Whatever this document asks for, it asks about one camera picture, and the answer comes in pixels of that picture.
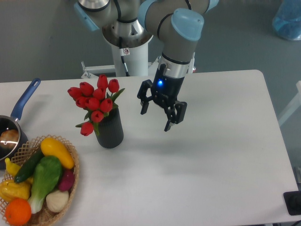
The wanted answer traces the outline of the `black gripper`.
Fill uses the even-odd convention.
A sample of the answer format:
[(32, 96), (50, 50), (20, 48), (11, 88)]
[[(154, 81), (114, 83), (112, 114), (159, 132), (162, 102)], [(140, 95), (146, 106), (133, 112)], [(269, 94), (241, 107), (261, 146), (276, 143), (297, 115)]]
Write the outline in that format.
[[(153, 83), (151, 80), (143, 81), (137, 94), (142, 106), (141, 115), (147, 112), (151, 100), (164, 109), (167, 116), (165, 132), (169, 131), (173, 125), (183, 121), (187, 109), (187, 103), (177, 99), (184, 78), (169, 77), (165, 75), (166, 70), (166, 65), (160, 65)], [(151, 89), (150, 97), (147, 97), (148, 89)]]

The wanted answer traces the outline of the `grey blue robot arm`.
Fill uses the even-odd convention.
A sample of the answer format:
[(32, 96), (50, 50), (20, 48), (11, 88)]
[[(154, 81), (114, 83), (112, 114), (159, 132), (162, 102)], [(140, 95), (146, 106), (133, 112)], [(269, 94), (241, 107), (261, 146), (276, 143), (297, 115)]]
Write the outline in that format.
[(115, 73), (148, 74), (148, 43), (163, 43), (155, 78), (138, 91), (141, 113), (150, 101), (164, 109), (165, 130), (183, 121), (186, 102), (177, 99), (184, 77), (193, 70), (194, 54), (204, 26), (203, 14), (216, 0), (78, 0), (74, 9), (92, 31), (101, 30), (111, 45)]

